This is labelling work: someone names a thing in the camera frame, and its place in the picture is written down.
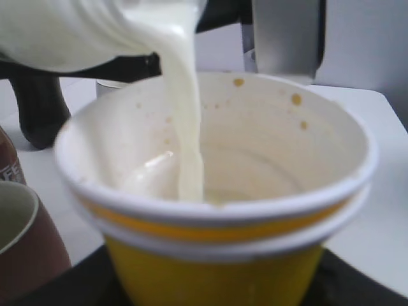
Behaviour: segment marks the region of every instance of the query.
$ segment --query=orange speck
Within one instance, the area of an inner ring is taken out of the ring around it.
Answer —
[[[306,121],[302,121],[300,123],[300,127],[302,130],[306,131],[309,128],[309,123],[307,123]]]
[[[243,86],[244,83],[245,83],[245,80],[243,78],[236,78],[234,80],[234,85],[237,87]]]
[[[302,97],[299,94],[292,95],[292,103],[296,106],[302,105]]]

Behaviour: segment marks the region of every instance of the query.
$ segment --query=white liquid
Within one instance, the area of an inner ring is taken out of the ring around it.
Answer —
[[[181,201],[203,201],[201,103],[194,52],[199,17],[198,1],[189,0],[141,1],[127,12],[127,18],[135,25],[135,40],[146,44],[161,58],[180,143],[178,199]]]

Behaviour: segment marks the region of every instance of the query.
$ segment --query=paper cup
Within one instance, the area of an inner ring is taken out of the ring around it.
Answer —
[[[320,243],[361,206],[375,141],[347,110],[288,81],[203,73],[200,87],[206,187],[253,200],[159,200],[175,197],[179,153],[162,78],[73,117],[55,145],[61,173],[138,305],[296,306]],[[133,170],[149,163],[161,175],[138,184]]]
[[[68,253],[37,194],[0,181],[0,305],[71,268]]]

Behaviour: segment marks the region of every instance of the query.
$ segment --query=stacked cups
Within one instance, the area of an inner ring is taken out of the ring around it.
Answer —
[[[200,86],[206,188],[247,201],[172,200],[179,148],[162,78],[73,117],[55,146],[61,173],[137,305],[297,306],[322,243],[367,197],[375,141],[340,105],[285,80],[202,73]]]

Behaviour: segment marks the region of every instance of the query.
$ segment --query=brown paper cup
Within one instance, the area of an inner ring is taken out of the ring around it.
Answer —
[[[22,184],[0,182],[0,304],[70,267],[65,246],[37,194]]]

